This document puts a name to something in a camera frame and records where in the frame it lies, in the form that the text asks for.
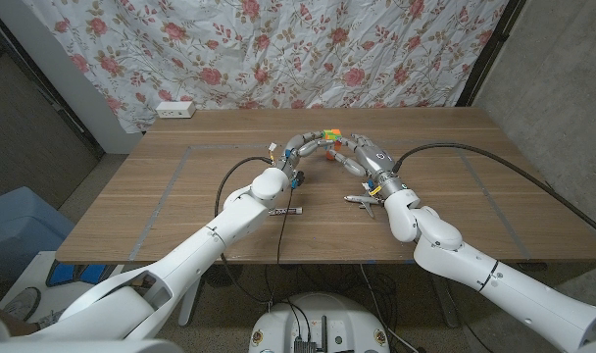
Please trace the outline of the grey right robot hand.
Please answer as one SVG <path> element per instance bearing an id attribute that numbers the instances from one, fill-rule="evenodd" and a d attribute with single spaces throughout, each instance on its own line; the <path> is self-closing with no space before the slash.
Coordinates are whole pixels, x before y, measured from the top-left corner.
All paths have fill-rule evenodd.
<path id="1" fill-rule="evenodd" d="M 387 199 L 390 195 L 407 188 L 394 173 L 395 162 L 390 155 L 368 137 L 352 134 L 351 138 L 338 137 L 336 141 L 347 146 L 356 159 L 346 157 L 334 149 L 329 151 L 329 155 L 352 175 L 366 177 L 370 196 L 379 194 L 382 199 Z"/>

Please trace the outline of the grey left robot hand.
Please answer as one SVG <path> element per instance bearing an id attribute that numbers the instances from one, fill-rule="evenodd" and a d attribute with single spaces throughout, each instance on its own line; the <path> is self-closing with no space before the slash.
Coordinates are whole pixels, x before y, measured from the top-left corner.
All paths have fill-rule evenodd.
<path id="1" fill-rule="evenodd" d="M 293 136 L 275 166 L 292 179 L 301 157 L 307 157 L 319 147 L 333 145 L 336 138 L 326 139 L 324 131 L 311 131 Z"/>

